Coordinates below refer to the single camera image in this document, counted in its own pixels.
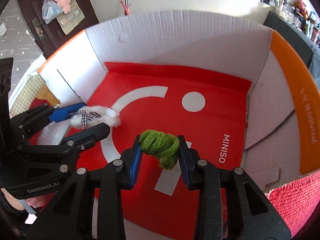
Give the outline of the person's hand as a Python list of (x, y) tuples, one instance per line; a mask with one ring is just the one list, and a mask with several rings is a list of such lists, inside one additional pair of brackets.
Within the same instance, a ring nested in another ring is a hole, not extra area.
[[(2, 193), (4, 194), (5, 199), (8, 201), (8, 203), (14, 207), (17, 210), (24, 210), (25, 207), (21, 204), (19, 200), (14, 198), (5, 188), (1, 188)], [(45, 196), (38, 196), (34, 198), (28, 198), (25, 200), (29, 206), (32, 206), (34, 208), (42, 207), (44, 206), (46, 202)]]

